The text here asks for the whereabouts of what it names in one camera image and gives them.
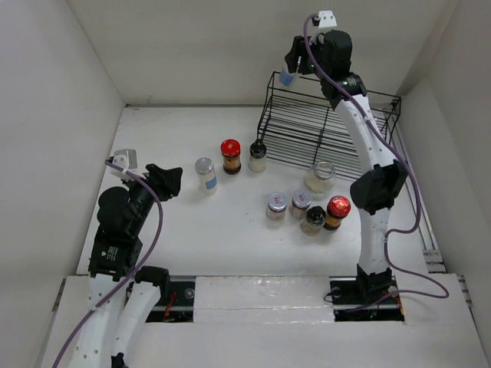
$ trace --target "spice jar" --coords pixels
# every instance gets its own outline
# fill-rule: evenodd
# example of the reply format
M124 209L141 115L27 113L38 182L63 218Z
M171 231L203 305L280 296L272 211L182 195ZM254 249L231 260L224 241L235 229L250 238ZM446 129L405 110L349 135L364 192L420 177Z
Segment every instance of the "spice jar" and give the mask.
M312 204L312 195L307 190L297 190L293 193L290 213L293 217L301 219L307 213L308 207Z
M223 169L229 175L235 175L241 169L240 143L236 140L224 140L220 147L223 156Z
M273 193L268 200L266 215L273 221L283 220L285 218L287 198L283 193Z
M261 173L266 169L266 146L261 140L255 140L249 147L249 168L254 173Z
M322 230L324 223L325 211L321 206L317 205L307 211L300 227L306 235L316 236Z
M305 176L305 185L313 193L327 193L336 181L336 170L328 161L314 164Z
M325 219L324 228L336 230L341 226L341 221L350 213L351 203L348 198L336 195L329 201L327 210L328 215Z
M202 157L194 164L194 169L199 175L199 186L205 194L216 192L216 175L213 161L207 157Z

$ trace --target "jar with sauce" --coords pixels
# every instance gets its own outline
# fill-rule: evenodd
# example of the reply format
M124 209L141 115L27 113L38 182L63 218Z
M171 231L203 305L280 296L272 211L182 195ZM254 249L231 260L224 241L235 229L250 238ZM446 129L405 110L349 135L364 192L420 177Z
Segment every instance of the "jar with sauce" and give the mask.
M308 190L297 190L293 193L292 205L290 206L290 213L293 217L301 219L307 213L308 208L312 204L312 195Z
M332 197L328 203L328 214L325 219L324 228L326 230L337 230L350 211L351 203L348 198L342 195Z
M229 175L235 175L241 169L240 143L236 140L224 140L220 146L223 157L223 170Z
M280 221L285 218L286 207L288 206L288 200L283 193L273 193L268 200L268 208L266 209L266 215L268 219L273 221Z

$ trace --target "red lid jar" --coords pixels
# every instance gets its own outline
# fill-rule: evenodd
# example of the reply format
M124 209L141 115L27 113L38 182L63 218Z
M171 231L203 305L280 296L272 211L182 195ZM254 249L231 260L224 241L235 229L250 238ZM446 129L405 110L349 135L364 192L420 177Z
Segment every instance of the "red lid jar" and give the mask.
M348 198L342 195L332 197L328 203L324 228L327 230L336 230L341 226L341 221L348 216L350 211L351 203Z
M230 175L235 175L241 169L240 143L236 140L224 140L220 146L223 157L223 170Z

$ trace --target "black lid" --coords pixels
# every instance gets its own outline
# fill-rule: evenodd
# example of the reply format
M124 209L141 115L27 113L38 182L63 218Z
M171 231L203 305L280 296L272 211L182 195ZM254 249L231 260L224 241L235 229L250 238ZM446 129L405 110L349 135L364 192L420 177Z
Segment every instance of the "black lid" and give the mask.
M255 140L249 148L249 153L253 159L261 159L266 156L266 146L261 140Z
M325 211L321 206L317 205L307 211L305 218L309 224L323 225L325 223Z

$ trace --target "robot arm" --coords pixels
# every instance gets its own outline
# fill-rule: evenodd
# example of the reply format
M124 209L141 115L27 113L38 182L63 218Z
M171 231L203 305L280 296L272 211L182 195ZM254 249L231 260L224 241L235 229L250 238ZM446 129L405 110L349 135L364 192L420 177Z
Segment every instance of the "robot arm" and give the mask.
M74 355L68 364L70 368L125 367L128 350L149 312L169 292L168 270L143 266L135 274L142 248L138 235L155 203L155 198L143 184L130 180L126 175L127 171L136 169L136 153L134 150L120 151L115 153L112 162L124 169L116 174L129 190L109 188L98 201L97 220L100 225L88 267L90 312L87 316L90 318L80 329ZM133 174L140 177L140 182L145 182L161 202L179 194L181 168L164 170L150 164L146 169L148 173L144 175ZM126 287L99 305L106 295L133 274L133 291L126 305Z
M369 124L378 130L371 115L363 81L350 71L352 43L349 34L331 30L336 26L331 11L319 12L313 23L316 30L308 39L312 56L322 70L363 107L370 118ZM361 255L354 289L360 294L360 302L363 304L376 299L393 284L384 254L384 235L390 209L404 185L407 172L369 129L353 102L314 68L305 42L303 36L295 37L292 49L285 56L286 67L282 69L279 79L284 87L288 87L299 74L317 74L322 93L343 120L360 157L362 177L351 185L350 192L361 218Z

